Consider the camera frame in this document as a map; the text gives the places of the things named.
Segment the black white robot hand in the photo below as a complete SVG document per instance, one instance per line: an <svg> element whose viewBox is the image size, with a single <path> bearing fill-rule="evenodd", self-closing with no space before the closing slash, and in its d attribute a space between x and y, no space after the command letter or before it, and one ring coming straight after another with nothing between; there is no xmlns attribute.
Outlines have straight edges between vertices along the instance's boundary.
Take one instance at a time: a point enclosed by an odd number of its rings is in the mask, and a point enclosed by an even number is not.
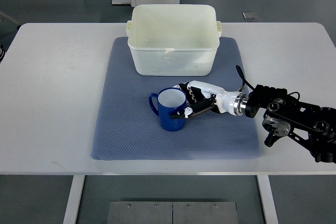
<svg viewBox="0 0 336 224"><path fill-rule="evenodd" d="M234 116L242 115L239 108L241 99L245 97L239 91L226 91L213 84L190 81L175 86L182 90L187 97L187 107L170 115L171 119L188 119L207 111L229 113Z"/></svg>

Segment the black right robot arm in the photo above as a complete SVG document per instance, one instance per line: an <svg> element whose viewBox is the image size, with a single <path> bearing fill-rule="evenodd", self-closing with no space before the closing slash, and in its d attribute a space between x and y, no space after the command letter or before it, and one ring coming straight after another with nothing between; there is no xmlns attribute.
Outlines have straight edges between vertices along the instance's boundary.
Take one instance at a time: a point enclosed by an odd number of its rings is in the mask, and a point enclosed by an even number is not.
<svg viewBox="0 0 336 224"><path fill-rule="evenodd" d="M335 109L301 102L286 89L256 85L245 79L240 66L236 70L252 92L238 103L238 112L254 118L265 109L262 126L268 132L264 144L272 147L282 137L289 137L307 149L315 162L335 163Z"/></svg>

